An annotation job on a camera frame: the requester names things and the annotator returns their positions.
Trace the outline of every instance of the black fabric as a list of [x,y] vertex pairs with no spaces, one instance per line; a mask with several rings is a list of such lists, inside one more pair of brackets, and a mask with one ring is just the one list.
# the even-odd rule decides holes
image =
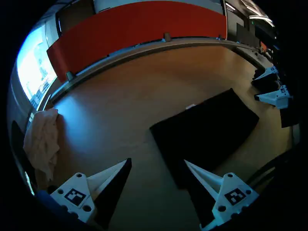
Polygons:
[[184,159],[213,171],[244,142],[258,120],[229,89],[150,130],[178,188],[186,188],[189,170]]

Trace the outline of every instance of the window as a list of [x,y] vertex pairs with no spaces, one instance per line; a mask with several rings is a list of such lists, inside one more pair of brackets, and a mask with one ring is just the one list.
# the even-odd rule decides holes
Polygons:
[[32,31],[17,56],[17,71],[23,91],[38,108],[51,83],[57,77],[48,59],[45,25]]

